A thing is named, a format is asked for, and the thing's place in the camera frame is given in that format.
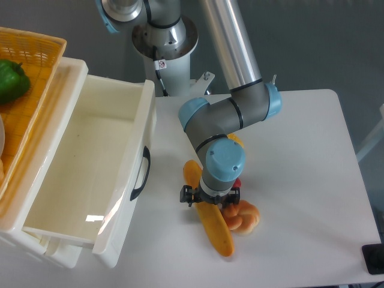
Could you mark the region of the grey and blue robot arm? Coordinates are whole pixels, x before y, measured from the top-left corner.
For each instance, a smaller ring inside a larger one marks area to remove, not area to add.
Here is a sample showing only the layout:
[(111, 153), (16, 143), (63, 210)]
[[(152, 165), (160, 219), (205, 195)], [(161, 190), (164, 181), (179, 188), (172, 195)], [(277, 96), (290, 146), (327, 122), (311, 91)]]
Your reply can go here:
[[(158, 97), (189, 96), (198, 90), (190, 82), (190, 55), (196, 48), (195, 24), (181, 13), (179, 1), (97, 1), (106, 29), (132, 22), (132, 42), (141, 55), (146, 78)], [(273, 83), (263, 81), (236, 1), (202, 1), (230, 96), (211, 104), (190, 98), (178, 118), (203, 169), (196, 188), (185, 185), (182, 203), (237, 204), (234, 187), (245, 163), (244, 150), (228, 138), (230, 133), (278, 114), (281, 95)]]

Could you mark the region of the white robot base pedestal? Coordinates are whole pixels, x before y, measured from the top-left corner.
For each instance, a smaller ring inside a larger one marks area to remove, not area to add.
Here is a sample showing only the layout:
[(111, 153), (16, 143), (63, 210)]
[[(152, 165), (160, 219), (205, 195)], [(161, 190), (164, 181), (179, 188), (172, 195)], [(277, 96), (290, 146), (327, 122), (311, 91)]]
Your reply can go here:
[(198, 44), (195, 24), (182, 16), (169, 28), (150, 24), (135, 26), (132, 41), (141, 55), (148, 80), (155, 83), (157, 97), (200, 97), (209, 94), (215, 74), (206, 71), (191, 78), (191, 54)]

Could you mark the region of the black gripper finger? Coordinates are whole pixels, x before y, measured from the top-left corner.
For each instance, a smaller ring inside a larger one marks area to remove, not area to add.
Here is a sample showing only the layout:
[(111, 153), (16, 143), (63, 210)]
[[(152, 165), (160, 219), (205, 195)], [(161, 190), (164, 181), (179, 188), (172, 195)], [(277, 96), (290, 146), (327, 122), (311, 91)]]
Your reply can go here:
[(184, 185), (180, 190), (179, 201), (187, 203), (189, 207), (192, 207), (194, 203), (199, 203), (198, 190), (190, 185)]
[(241, 199), (241, 192), (239, 187), (234, 187), (228, 194), (222, 197), (221, 206), (226, 208), (231, 204), (238, 205)]

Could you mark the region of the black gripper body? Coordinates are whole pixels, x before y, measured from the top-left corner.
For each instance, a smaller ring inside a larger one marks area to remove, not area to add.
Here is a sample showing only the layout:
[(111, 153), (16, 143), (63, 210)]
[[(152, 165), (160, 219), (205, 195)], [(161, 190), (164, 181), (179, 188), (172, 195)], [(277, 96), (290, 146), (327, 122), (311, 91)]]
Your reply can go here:
[(206, 202), (208, 204), (213, 204), (213, 205), (228, 205), (232, 202), (232, 198), (230, 194), (220, 196), (210, 196), (207, 193), (205, 193), (201, 187), (198, 187), (195, 189), (195, 198), (198, 202)]

